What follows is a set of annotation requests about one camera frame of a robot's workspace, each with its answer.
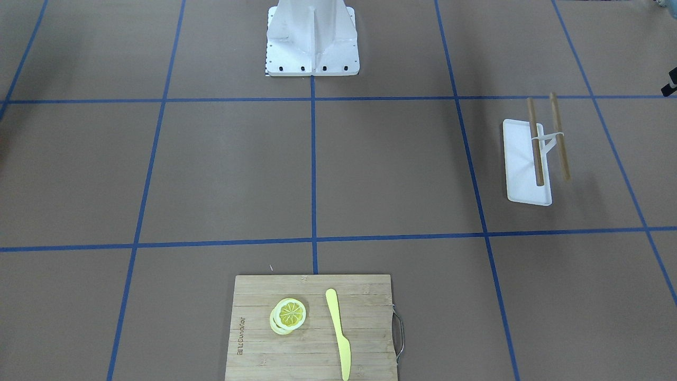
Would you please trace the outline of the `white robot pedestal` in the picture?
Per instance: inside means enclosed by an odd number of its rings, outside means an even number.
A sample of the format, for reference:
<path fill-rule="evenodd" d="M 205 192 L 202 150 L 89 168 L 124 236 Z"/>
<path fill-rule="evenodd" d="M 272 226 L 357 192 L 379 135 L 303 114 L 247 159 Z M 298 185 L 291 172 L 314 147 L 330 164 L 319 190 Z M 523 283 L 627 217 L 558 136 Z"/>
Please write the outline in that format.
<path fill-rule="evenodd" d="M 271 77 L 355 76 L 355 10 L 344 1 L 279 1 L 268 9 L 264 72 Z"/>

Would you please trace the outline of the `bamboo cutting board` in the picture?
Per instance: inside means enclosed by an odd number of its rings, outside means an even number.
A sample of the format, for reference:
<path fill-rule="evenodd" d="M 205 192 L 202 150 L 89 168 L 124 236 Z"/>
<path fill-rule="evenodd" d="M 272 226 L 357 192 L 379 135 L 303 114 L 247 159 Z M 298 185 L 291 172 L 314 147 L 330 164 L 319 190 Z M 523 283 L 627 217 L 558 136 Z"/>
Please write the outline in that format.
<path fill-rule="evenodd" d="M 390 275 L 238 275 L 226 380 L 341 380 L 326 290 L 336 291 L 341 330 L 351 346 L 350 380 L 396 380 Z M 285 299 L 304 304 L 304 323 L 281 335 L 269 325 Z"/>

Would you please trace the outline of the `yellow lemon slice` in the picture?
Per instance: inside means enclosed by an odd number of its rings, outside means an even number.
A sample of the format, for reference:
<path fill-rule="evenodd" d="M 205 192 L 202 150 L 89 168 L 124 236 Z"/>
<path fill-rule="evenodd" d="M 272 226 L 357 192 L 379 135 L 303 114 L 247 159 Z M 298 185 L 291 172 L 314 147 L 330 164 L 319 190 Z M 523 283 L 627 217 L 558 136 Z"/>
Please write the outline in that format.
<path fill-rule="evenodd" d="M 292 297 L 282 299 L 269 314 L 269 325 L 274 333 L 288 335 L 305 322 L 305 304 Z"/>

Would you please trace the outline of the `white rack tray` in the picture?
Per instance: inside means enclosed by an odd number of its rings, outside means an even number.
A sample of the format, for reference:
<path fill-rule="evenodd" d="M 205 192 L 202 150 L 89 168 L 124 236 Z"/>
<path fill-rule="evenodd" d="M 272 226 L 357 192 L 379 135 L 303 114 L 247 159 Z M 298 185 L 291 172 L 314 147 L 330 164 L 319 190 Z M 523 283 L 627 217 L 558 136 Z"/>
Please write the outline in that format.
<path fill-rule="evenodd" d="M 502 123 L 505 152 L 506 195 L 508 200 L 539 206 L 552 204 L 551 181 L 547 154 L 549 137 L 541 123 L 537 133 L 542 156 L 544 185 L 538 186 L 535 176 L 532 133 L 528 121 L 505 119 Z"/>

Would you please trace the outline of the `yellow plastic knife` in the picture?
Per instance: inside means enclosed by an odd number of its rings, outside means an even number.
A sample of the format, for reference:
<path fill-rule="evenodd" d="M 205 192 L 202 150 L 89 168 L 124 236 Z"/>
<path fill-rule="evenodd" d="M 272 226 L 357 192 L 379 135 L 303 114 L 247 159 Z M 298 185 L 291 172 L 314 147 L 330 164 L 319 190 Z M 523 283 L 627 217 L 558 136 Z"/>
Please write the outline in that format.
<path fill-rule="evenodd" d="M 340 357 L 341 379 L 349 380 L 352 369 L 352 351 L 350 342 L 343 333 L 340 305 L 336 290 L 333 288 L 327 289 L 325 292 L 325 299 L 328 304 L 332 325 L 336 335 Z"/>

